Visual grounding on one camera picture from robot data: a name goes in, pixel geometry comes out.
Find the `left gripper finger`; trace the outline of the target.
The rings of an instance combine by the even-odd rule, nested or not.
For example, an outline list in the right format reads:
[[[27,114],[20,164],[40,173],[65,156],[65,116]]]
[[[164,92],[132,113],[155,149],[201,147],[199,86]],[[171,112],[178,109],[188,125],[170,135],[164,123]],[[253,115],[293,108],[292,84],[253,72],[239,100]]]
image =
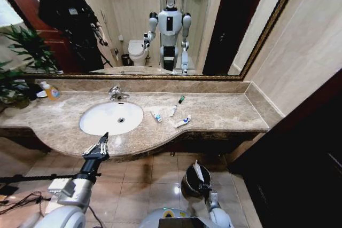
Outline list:
[[[82,155],[89,155],[89,154],[91,154],[91,153],[94,153],[95,150],[99,150],[99,153],[100,153],[99,141],[98,141],[98,143],[95,143],[95,144],[91,145],[90,147],[88,147],[88,148],[82,153]]]
[[[108,132],[106,132],[99,140],[99,146],[100,146],[100,154],[101,155],[107,155],[108,154]]]

